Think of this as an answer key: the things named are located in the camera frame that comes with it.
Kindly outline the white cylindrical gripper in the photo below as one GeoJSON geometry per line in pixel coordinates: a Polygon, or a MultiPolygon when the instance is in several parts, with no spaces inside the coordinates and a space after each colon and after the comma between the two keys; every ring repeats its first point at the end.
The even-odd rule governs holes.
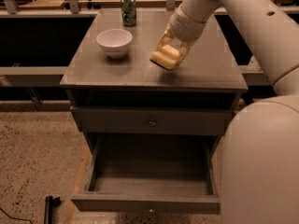
{"type": "Polygon", "coordinates": [[[197,21],[179,6],[170,18],[169,24],[166,25],[165,31],[161,36],[156,51],[162,49],[173,50],[171,42],[176,38],[181,42],[175,45],[178,51],[176,66],[180,66],[189,54],[193,42],[195,42],[203,33],[206,26],[204,21],[197,21]]]}

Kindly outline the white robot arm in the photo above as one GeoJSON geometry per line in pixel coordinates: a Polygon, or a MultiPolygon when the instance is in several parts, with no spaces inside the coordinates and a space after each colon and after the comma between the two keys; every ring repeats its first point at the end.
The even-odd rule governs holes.
{"type": "Polygon", "coordinates": [[[270,0],[183,0],[150,58],[179,66],[218,7],[276,93],[239,111],[224,135],[221,224],[299,224],[299,25],[270,0]]]}

